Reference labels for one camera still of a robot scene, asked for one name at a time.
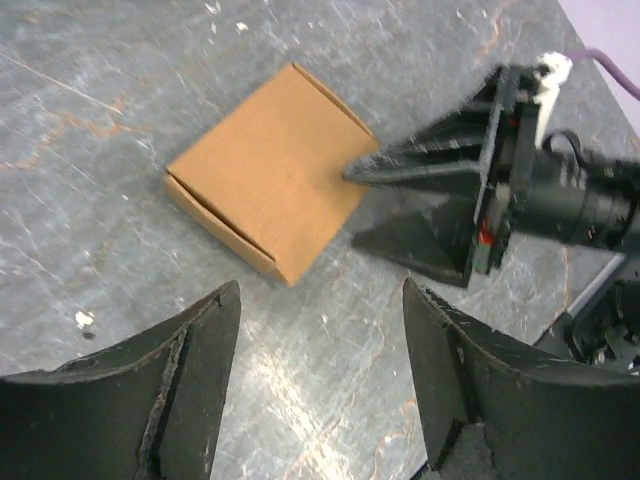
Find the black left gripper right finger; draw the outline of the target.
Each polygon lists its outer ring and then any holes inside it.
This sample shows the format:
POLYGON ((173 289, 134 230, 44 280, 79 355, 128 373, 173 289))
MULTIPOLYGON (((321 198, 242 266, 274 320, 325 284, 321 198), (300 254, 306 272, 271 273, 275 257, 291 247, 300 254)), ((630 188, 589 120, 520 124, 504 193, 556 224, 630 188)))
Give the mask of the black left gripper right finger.
POLYGON ((411 278, 403 318, 431 470, 467 460, 475 430, 497 479, 638 478, 638 377, 527 345, 411 278))

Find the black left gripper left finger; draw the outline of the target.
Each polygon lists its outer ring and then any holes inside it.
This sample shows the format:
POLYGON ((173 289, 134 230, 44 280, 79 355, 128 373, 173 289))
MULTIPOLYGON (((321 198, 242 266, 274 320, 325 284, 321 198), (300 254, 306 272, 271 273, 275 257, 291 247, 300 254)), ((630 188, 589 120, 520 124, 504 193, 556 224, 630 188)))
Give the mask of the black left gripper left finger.
POLYGON ((230 281, 56 370, 1 380, 5 479, 207 479, 241 317, 230 281))

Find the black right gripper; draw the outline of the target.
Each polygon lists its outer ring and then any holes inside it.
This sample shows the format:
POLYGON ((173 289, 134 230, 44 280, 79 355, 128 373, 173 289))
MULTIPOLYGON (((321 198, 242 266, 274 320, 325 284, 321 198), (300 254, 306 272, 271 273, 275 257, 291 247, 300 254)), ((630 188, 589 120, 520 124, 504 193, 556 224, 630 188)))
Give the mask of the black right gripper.
POLYGON ((475 213, 441 204, 392 215, 355 233, 352 246, 459 288, 469 284, 472 247, 476 273, 498 268, 511 236, 511 177, 535 151, 539 86, 535 67, 500 66, 434 123, 347 164, 344 181, 374 188, 461 193, 481 183, 475 213))

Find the brown cardboard box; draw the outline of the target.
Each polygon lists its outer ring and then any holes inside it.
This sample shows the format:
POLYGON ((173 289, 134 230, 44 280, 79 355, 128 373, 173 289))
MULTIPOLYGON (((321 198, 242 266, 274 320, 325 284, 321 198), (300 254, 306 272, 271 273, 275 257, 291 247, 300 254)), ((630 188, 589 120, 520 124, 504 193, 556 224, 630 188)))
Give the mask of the brown cardboard box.
POLYGON ((172 161, 164 182, 205 230, 292 286, 365 193, 342 169, 377 147, 336 94, 290 63, 172 161))

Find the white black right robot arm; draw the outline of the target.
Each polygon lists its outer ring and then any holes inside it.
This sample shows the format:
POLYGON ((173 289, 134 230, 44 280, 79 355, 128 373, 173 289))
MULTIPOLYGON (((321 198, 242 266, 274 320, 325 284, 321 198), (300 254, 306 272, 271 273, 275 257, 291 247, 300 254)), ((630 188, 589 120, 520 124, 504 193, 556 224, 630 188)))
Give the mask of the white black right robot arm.
POLYGON ((565 77, 548 60, 500 65, 451 113, 349 163, 346 182, 442 197, 356 233, 354 247, 460 288, 501 265, 515 232, 637 253, 638 161, 569 130, 541 134, 565 77))

